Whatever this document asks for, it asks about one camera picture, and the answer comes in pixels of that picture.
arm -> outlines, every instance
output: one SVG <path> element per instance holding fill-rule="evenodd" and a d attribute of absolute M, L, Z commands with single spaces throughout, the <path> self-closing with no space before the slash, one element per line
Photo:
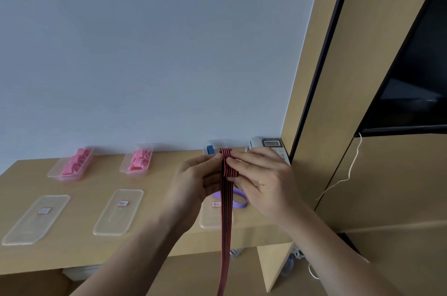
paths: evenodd
<path fill-rule="evenodd" d="M 163 262 L 182 234 L 194 224 L 205 197 L 220 187 L 222 154 L 182 163 L 163 202 L 73 296 L 146 295 Z"/>
<path fill-rule="evenodd" d="M 328 295 L 400 295 L 301 201 L 291 167 L 276 152 L 253 148 L 245 153 L 233 151 L 232 157 L 227 164 L 240 173 L 232 181 L 250 203 L 293 238 Z"/>

purple strap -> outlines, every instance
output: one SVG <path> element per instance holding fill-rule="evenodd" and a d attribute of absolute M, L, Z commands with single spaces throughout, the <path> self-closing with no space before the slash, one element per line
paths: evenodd
<path fill-rule="evenodd" d="M 237 209 L 245 208 L 247 206 L 248 201 L 249 201 L 249 199 L 247 198 L 247 195 L 245 194 L 245 192 L 243 192 L 241 189 L 233 187 L 233 193 L 238 195 L 238 196 L 240 196 L 240 197 L 243 197 L 245 199 L 244 203 L 239 203 L 239 202 L 236 202 L 235 200 L 233 200 L 233 208 L 237 208 Z M 213 197 L 220 199 L 220 192 L 213 193 Z"/>

hanging strap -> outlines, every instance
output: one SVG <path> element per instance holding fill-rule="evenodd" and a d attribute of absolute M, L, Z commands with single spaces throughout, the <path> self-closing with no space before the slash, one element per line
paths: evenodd
<path fill-rule="evenodd" d="M 227 282 L 228 266 L 230 264 L 231 218 L 233 212 L 233 183 L 227 177 L 236 177 L 237 171 L 227 165 L 231 149 L 222 148 L 223 160 L 220 165 L 220 216 L 222 222 L 222 252 L 220 263 L 220 281 L 217 296 L 223 296 Z"/>

white cable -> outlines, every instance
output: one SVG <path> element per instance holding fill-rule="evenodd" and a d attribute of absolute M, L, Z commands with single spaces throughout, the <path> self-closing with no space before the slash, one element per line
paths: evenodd
<path fill-rule="evenodd" d="M 359 142 L 359 145 L 357 146 L 357 153 L 355 154 L 354 160 L 352 161 L 351 166 L 349 167 L 348 178 L 347 179 L 342 179 L 341 181 L 338 181 L 337 183 L 335 183 L 333 186 L 330 186 L 329 188 L 327 188 L 316 200 L 319 200 L 325 194 L 325 192 L 327 192 L 329 189 L 332 189 L 338 183 L 349 181 L 349 179 L 351 178 L 352 166 L 354 165 L 355 160 L 357 159 L 357 156 L 359 155 L 359 148 L 360 148 L 360 145 L 362 144 L 362 135 L 361 135 L 360 132 L 359 132 L 359 136 L 360 136 L 360 142 Z"/>
<path fill-rule="evenodd" d="M 320 279 L 320 277 L 316 277 L 316 276 L 312 273 L 312 270 L 310 270 L 310 263 L 309 263 L 309 267 L 308 267 L 308 269 L 309 269 L 309 272 L 310 272 L 310 274 L 312 275 L 313 278 L 315 278 L 315 279 Z"/>

forearm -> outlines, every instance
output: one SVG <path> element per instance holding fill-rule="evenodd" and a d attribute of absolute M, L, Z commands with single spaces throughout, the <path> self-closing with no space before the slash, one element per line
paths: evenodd
<path fill-rule="evenodd" d="M 284 229 L 303 251 L 329 296 L 400 295 L 304 204 Z"/>
<path fill-rule="evenodd" d="M 149 219 L 73 295 L 146 295 L 179 237 L 163 216 Z"/>

